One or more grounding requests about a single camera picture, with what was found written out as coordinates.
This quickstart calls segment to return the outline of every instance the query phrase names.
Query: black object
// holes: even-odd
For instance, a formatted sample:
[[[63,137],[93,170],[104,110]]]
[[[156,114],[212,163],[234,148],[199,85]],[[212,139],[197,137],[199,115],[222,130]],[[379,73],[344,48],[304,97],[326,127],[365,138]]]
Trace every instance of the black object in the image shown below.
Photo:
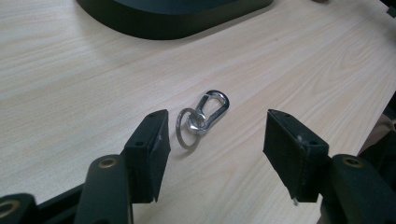
[[[133,223],[131,203],[158,200],[169,152],[168,112],[151,113],[120,155],[91,164],[83,185],[40,205],[30,194],[0,198],[0,223]]]
[[[178,39],[233,20],[273,0],[77,0],[102,24],[146,39]]]
[[[328,145],[293,116],[269,110],[263,152],[298,202],[314,203],[323,196],[320,208],[324,223],[396,223],[396,194],[390,187],[396,175],[396,147],[390,134],[376,147],[382,156],[370,162],[350,155],[327,156]],[[366,152],[366,157],[373,152]],[[393,170],[387,181],[378,171]]]

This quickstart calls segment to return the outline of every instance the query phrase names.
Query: silver carabiner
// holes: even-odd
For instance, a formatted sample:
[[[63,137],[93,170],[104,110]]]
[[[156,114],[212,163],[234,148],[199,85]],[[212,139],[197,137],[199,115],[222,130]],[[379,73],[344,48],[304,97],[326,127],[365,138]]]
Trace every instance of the silver carabiner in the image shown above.
[[[205,104],[210,99],[216,99],[221,103],[221,107],[209,116],[207,119],[203,111]],[[195,108],[198,116],[196,120],[193,120],[191,116],[187,117],[187,128],[191,133],[205,134],[213,125],[215,125],[219,119],[222,118],[224,113],[230,107],[230,102],[227,96],[221,91],[208,91]]]

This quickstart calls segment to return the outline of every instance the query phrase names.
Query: black base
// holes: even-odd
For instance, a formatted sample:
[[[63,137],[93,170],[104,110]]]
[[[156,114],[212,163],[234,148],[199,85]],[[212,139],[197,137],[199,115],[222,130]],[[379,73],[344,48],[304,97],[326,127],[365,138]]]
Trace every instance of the black base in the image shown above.
[[[273,0],[77,0],[102,24],[145,39],[178,39],[269,6]]]

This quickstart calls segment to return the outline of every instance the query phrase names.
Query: wooden table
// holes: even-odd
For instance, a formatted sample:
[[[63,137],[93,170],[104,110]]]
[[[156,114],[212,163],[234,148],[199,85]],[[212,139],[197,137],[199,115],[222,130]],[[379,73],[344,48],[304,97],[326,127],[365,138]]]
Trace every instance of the wooden table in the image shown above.
[[[0,2],[0,195],[42,203],[121,152],[148,113],[167,109],[172,151],[158,203],[135,223],[316,223],[262,153],[266,111],[292,114],[356,154],[396,91],[396,21],[376,0],[275,0],[173,41],[138,39],[73,0]],[[178,112],[208,90],[227,115],[189,152]]]

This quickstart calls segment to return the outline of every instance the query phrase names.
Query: light wood surface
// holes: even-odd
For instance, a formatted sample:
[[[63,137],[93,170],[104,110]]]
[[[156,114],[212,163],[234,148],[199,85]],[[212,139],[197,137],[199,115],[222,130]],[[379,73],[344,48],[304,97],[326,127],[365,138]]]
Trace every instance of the light wood surface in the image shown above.
[[[173,41],[115,32],[73,0],[0,1],[0,196],[42,203],[118,154],[148,113],[167,109],[172,151],[158,203],[135,223],[316,223],[262,153],[266,111],[299,119],[356,154],[396,91],[396,21],[377,0],[275,0]],[[231,101],[193,152],[177,113],[208,90]]]

